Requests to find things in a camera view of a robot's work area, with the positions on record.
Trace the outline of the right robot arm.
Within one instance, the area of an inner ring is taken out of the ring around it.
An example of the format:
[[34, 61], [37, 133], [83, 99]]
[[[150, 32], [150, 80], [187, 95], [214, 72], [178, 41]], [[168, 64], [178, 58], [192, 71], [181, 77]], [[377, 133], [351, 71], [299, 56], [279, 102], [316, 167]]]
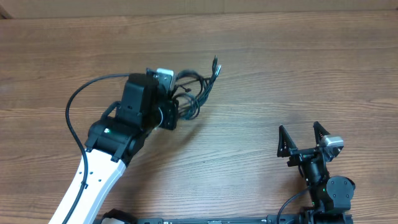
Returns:
[[[289, 167], [297, 167], [306, 188], [289, 198], [279, 209], [276, 223], [353, 223], [351, 200], [355, 183], [344, 176], [331, 176], [326, 164], [344, 148], [341, 136], [330, 134], [318, 121], [314, 122], [315, 147], [299, 149], [286, 128], [279, 126], [277, 157], [287, 157]], [[308, 193], [312, 205], [301, 208], [296, 215], [283, 215], [286, 206]]]

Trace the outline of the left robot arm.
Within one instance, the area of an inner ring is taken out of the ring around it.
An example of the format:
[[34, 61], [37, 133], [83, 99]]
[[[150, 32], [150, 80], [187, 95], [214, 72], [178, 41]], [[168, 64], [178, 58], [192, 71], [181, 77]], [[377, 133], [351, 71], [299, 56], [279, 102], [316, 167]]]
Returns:
[[51, 223], [93, 223], [107, 194], [152, 130], [176, 128], [173, 71], [159, 68], [125, 76], [121, 100], [91, 125], [86, 142], [78, 143], [80, 165]]

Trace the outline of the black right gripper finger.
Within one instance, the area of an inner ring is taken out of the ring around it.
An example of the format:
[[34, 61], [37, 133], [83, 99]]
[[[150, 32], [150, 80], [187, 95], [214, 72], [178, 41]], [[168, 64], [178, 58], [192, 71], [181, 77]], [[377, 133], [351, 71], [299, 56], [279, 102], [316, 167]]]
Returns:
[[283, 125], [279, 126], [277, 157], [290, 157], [298, 148]]
[[320, 144], [323, 136], [330, 134], [318, 121], [314, 122], [313, 130], [315, 133], [315, 141], [317, 145]]

